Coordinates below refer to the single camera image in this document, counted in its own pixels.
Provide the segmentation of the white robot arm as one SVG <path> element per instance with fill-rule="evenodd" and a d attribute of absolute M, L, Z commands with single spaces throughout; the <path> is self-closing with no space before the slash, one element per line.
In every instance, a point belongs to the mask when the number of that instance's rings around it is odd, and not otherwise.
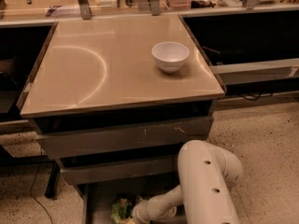
<path fill-rule="evenodd" d="M 242 177 L 235 154 L 206 141 L 189 141 L 178 153 L 179 185 L 138 203 L 127 224 L 171 218 L 180 205 L 187 224 L 240 224 L 229 188 Z"/>

